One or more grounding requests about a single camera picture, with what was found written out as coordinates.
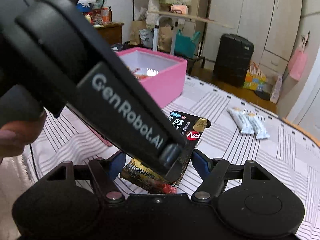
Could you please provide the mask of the person's left hand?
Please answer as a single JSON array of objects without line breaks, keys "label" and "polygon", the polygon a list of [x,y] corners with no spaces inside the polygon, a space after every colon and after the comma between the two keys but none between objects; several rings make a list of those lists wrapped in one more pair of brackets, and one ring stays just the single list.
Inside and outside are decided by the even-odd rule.
[{"label": "person's left hand", "polygon": [[12,121],[1,127],[1,161],[21,155],[25,146],[39,137],[46,118],[44,110],[36,121]]}]

